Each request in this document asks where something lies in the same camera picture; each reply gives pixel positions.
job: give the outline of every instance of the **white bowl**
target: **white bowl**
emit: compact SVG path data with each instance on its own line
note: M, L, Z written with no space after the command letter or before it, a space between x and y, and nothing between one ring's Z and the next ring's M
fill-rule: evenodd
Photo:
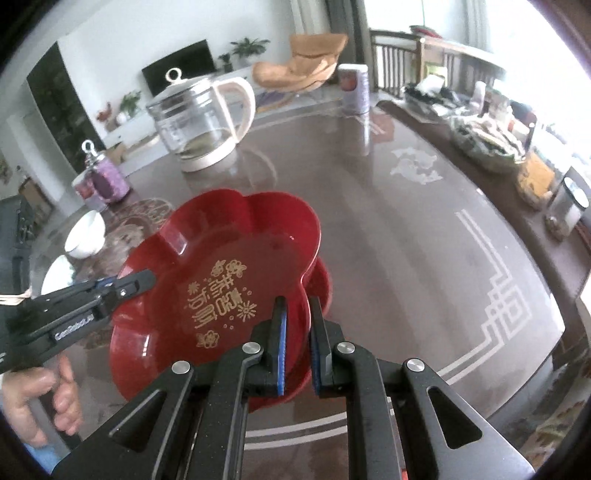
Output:
M41 287L41 295L47 295L74 284L76 270L65 255L60 255L51 264Z
M66 239L64 249L72 258L88 258L105 244L105 221L91 210L76 222Z

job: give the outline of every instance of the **bottle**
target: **bottle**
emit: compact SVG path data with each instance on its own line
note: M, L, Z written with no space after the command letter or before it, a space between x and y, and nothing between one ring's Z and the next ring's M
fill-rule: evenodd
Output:
M91 140L83 142L82 151L86 153L88 178L99 195L106 203L123 199L131 188L114 163L103 153L97 153Z
M88 169L78 175L72 182L72 186L78 195L82 197L84 203L90 210L102 212L107 208L107 204L96 192L94 185L88 177Z
M538 131L517 174L517 192L528 205L543 210L571 165L565 145L548 132Z

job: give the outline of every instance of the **glass teapot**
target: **glass teapot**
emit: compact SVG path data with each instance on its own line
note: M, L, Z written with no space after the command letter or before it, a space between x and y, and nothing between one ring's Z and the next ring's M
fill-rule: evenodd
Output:
M196 171L226 157L243 139L254 119L255 95L240 77L218 81L181 75L180 69L170 69L165 76L170 85L146 108L164 145L178 156L181 170ZM231 92L242 102L242 122L237 128L223 97Z

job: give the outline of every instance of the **metal screw cap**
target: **metal screw cap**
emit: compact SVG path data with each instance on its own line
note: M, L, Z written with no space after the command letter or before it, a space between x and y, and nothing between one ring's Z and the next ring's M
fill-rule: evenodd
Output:
M353 353L355 351L355 345L351 342L341 342L336 346L336 349L341 353Z
M249 355L254 355L261 351L261 346L256 342L247 342L242 345L242 351L244 353L248 353Z
M423 370L425 370L425 364L422 360L419 360L418 358L411 358L407 362L407 368L409 370L412 370L413 372L422 372Z
M185 360L179 360L173 363L173 372L177 375L183 375L191 370L191 364Z

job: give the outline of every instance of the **television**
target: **television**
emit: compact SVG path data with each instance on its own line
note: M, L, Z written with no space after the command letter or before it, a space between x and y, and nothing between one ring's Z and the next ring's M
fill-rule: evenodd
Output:
M167 71L175 67L183 71L184 79L214 73L216 66L213 62L212 53L207 46L207 40L177 50L142 69L148 88L153 96L158 95L169 85L164 76Z

